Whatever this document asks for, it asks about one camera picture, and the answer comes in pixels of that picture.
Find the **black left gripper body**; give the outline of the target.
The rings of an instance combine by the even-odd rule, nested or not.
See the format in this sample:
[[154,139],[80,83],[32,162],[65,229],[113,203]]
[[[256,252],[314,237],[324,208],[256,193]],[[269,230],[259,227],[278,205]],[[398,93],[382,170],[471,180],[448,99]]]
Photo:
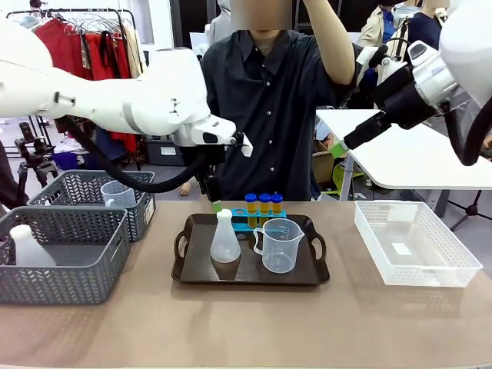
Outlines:
[[214,176],[214,168],[225,160],[224,145],[180,146],[181,157],[185,166],[183,177],[196,177],[206,181]]

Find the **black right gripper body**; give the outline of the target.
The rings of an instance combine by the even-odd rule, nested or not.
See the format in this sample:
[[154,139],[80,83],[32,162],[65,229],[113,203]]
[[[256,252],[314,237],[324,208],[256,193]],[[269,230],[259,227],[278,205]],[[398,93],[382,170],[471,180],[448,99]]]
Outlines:
[[381,110],[380,125],[396,124],[409,130],[437,114],[419,95],[412,71],[411,66],[404,65],[376,87],[373,99]]

